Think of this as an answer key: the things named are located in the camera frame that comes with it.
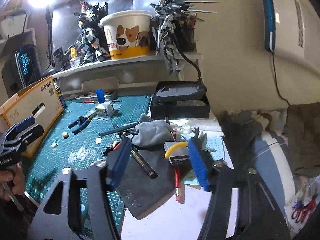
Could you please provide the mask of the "person's left hand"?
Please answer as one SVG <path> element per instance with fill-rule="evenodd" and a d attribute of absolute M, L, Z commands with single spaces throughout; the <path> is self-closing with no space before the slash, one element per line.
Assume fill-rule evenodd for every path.
<path fill-rule="evenodd" d="M 11 188 L 14 195 L 22 195 L 25 192 L 25 176 L 23 174 L 22 163 L 17 163 L 15 166 L 15 172 L 1 171 L 1 182 L 12 182 Z"/>

